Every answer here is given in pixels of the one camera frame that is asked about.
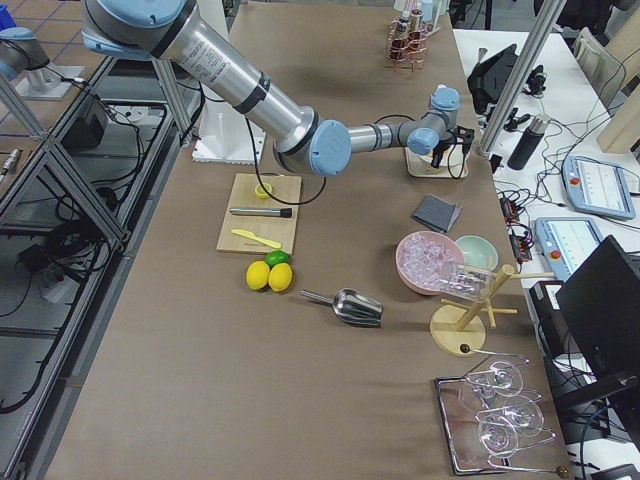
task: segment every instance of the white table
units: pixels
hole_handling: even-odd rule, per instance
[[[488,59],[513,43],[518,45],[516,53],[519,53],[528,35],[526,32],[477,30],[454,30],[454,34],[465,75],[467,76],[469,76],[477,62],[478,48],[484,47],[489,50],[484,57],[485,59]],[[605,154],[600,149],[596,142],[596,137],[607,124],[607,121],[605,121],[605,119],[608,118],[608,115],[605,113],[606,109],[598,100],[589,81],[582,73],[571,51],[560,35],[552,34],[549,36],[538,61],[534,65],[539,64],[544,65],[544,70],[547,72],[547,81],[545,83],[547,88],[544,92],[544,97],[539,100],[524,94],[519,95],[515,104],[515,106],[518,107],[518,116],[525,113],[529,113],[532,116],[538,113],[546,113],[565,125],[574,122],[584,122],[587,118],[590,118],[591,121],[588,125],[580,123],[571,126],[571,129],[578,136],[597,127],[584,141],[576,146],[571,154],[584,155],[597,160],[617,163],[631,172],[640,174],[640,165],[638,165],[638,162],[631,153],[625,155]],[[560,127],[550,125],[545,137],[552,136],[560,131]],[[547,148],[544,140],[540,143],[536,152],[532,155],[529,163],[523,170],[516,171],[506,167],[509,155],[519,139],[520,133],[509,133],[503,130],[491,152],[503,157],[503,166],[494,174],[494,181],[496,182],[496,188],[498,190],[512,190],[517,188],[514,185],[509,185],[510,183],[520,188],[529,188],[533,191],[536,187],[536,174],[545,168],[544,161],[541,157],[541,152]],[[563,129],[560,135],[548,139],[549,146],[546,154],[554,154],[561,147],[572,145],[575,142],[576,138],[566,129]],[[625,174],[625,177],[629,190],[638,192],[640,190],[638,178],[631,174]],[[568,203],[560,176],[548,176],[545,184],[554,202]],[[633,201],[636,211],[640,212],[640,201],[638,198],[634,198]],[[523,223],[529,223],[531,226],[533,226],[534,220],[538,217],[589,216],[575,212],[571,207],[559,207],[542,203],[541,201],[535,201],[527,206],[527,212],[529,218],[524,216],[524,218],[521,218],[521,221],[523,221]],[[598,217],[592,218],[594,218],[604,236],[609,234],[614,235],[625,250],[640,249],[639,231],[617,226]],[[640,214],[635,219],[624,223],[635,227],[640,226]],[[539,245],[536,245],[531,253],[533,260],[523,264],[523,273],[547,271],[549,267],[541,254]],[[537,280],[523,280],[523,287],[528,288],[536,281]],[[579,444],[567,446],[569,451],[576,454],[579,452],[579,447]],[[622,463],[634,463],[636,468],[640,469],[640,453],[638,453],[638,450],[633,444],[620,444],[619,442],[610,440],[591,440],[585,442],[585,463],[586,462],[592,462],[601,469],[611,468]]]

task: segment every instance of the wire basket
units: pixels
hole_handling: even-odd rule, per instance
[[[419,70],[427,56],[427,25],[422,22],[420,29],[410,32],[406,39],[394,39],[397,20],[389,23],[387,36],[387,59],[396,68]]]

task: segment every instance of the screen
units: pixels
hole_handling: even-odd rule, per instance
[[[550,220],[548,224],[569,273],[575,272],[600,243],[589,222]]]
[[[587,205],[626,211],[618,174],[613,165],[578,160],[582,194]]]
[[[558,291],[564,320],[596,379],[640,375],[640,265],[606,237]],[[640,386],[607,397],[640,446]]]

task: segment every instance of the yellow knife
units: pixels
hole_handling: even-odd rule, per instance
[[[275,240],[269,240],[268,238],[262,238],[257,236],[255,233],[249,230],[242,230],[241,228],[234,228],[231,230],[231,233],[236,235],[240,235],[241,237],[250,238],[251,240],[255,240],[256,242],[260,242],[265,244],[271,248],[282,248],[282,244],[280,242],[276,242]]]

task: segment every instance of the pink bowl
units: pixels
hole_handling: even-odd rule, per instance
[[[464,254],[453,240],[440,233],[411,233],[396,248],[396,268],[400,279],[411,290],[423,295],[440,293],[427,288],[429,282],[420,275],[437,277],[443,262],[464,263]]]

